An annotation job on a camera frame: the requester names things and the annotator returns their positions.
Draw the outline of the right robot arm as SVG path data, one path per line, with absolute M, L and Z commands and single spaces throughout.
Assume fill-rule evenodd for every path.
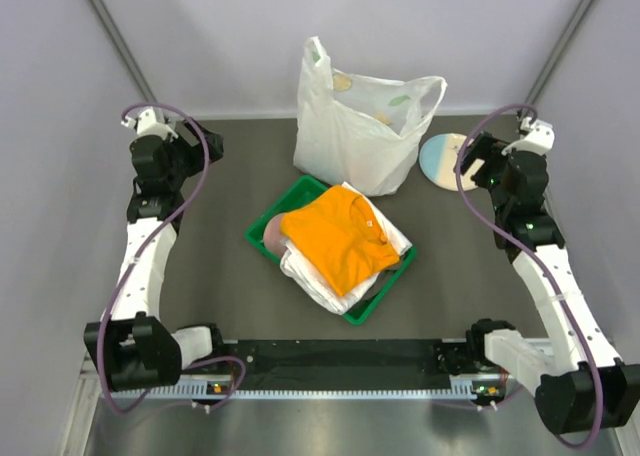
M 545 154 L 482 132 L 458 153 L 456 176 L 469 170 L 490 195 L 495 244 L 525 283 L 552 348 L 546 356 L 512 325 L 483 320 L 473 328 L 479 339 L 466 348 L 469 364 L 481 372 L 504 368 L 533 396 L 554 435 L 625 426 L 639 403 L 639 366 L 625 363 L 604 336 L 575 279 L 545 209 Z

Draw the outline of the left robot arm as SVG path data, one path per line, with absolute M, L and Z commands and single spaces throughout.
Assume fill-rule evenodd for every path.
M 189 144 L 162 126 L 140 132 L 129 146 L 135 170 L 126 211 L 127 247 L 120 271 L 118 298 L 107 324 L 91 322 L 84 343 L 111 392 L 174 385 L 193 363 L 216 372 L 227 350 L 213 324 L 170 332 L 159 320 L 159 303 L 168 257 L 179 234 L 186 179 L 222 158 L 223 139 L 199 123 L 186 129 L 197 138 Z

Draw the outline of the white printed plastic bag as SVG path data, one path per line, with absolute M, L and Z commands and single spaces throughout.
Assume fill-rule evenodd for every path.
M 444 99 L 441 76 L 380 79 L 336 69 L 317 37 L 304 45 L 294 166 L 366 196 L 396 193 Z

